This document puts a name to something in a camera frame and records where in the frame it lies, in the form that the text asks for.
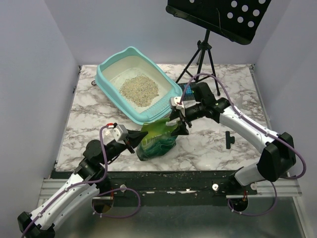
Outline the green litter bag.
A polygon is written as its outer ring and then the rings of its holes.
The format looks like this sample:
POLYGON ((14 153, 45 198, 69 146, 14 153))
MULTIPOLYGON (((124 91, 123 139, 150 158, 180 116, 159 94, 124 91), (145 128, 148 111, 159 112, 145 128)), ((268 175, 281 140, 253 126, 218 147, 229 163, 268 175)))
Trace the green litter bag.
POLYGON ((136 153, 140 161, 147 161, 165 155, 176 145, 177 136, 171 136, 176 126, 166 126, 169 118, 161 118, 152 123, 146 123, 141 131, 148 135, 138 145, 136 153))

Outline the clear plastic scoop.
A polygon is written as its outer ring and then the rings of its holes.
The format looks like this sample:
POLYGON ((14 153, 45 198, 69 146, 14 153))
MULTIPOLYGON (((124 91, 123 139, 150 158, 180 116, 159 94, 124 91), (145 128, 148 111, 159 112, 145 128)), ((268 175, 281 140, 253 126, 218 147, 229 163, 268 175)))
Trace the clear plastic scoop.
POLYGON ((180 119, 169 120, 165 123, 166 126, 177 126, 180 122, 180 119))

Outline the black bag clip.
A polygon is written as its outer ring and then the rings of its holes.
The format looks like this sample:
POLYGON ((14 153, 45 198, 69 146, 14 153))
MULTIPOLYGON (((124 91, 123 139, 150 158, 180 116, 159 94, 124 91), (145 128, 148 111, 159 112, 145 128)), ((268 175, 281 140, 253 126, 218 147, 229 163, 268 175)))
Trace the black bag clip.
POLYGON ((225 145, 226 149, 231 149, 231 145, 235 143, 235 137, 230 135, 230 131, 225 132, 225 145))

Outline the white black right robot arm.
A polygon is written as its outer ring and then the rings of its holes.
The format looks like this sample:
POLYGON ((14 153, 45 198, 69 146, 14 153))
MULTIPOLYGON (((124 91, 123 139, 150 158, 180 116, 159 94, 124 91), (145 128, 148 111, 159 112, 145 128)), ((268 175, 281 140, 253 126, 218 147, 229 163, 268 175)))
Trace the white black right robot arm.
POLYGON ((220 184, 222 193, 239 194, 254 182, 274 182, 296 164, 296 156, 292 151, 294 142, 290 134, 278 134, 250 118, 243 120, 237 107, 231 106, 226 98, 216 99, 205 82, 194 83, 190 87, 195 105, 185 108, 178 104, 180 97, 170 99, 172 112, 169 118, 179 120, 177 128, 171 133, 173 136, 188 135, 187 128, 191 127, 191 122, 206 117, 234 130, 261 154, 257 163, 236 170, 227 181, 220 184))

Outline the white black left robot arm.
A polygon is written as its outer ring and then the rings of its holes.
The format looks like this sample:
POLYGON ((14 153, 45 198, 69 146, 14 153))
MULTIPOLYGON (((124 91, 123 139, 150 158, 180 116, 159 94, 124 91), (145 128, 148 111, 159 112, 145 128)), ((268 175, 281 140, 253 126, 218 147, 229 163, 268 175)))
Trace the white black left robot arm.
POLYGON ((103 137, 90 141, 84 159, 66 183, 44 204, 30 213, 22 212, 17 220, 24 238, 53 238, 56 231, 76 210, 93 197, 104 196, 110 184, 106 180, 108 163, 123 151, 134 153, 146 131, 128 130, 123 125, 110 123, 113 140, 104 144, 103 137))

